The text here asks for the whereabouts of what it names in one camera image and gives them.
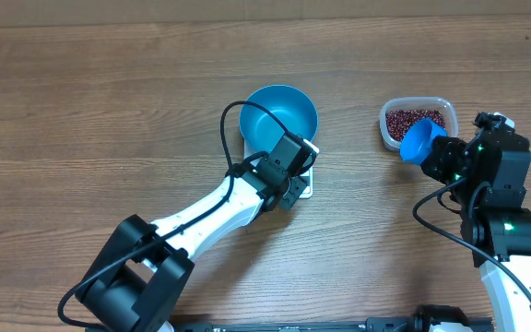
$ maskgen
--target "white bowl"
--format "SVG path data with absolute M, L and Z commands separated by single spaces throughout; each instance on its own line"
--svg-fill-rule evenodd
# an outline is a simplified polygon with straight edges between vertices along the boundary
M 380 110 L 380 132 L 383 134 L 384 145 L 392 151 L 401 148 L 401 142 L 396 141 L 388 134 L 386 127 L 386 113 L 398 110 L 438 110 L 446 124 L 446 133 L 449 137 L 458 136 L 458 119 L 452 104 L 440 97 L 404 97 L 388 101 Z

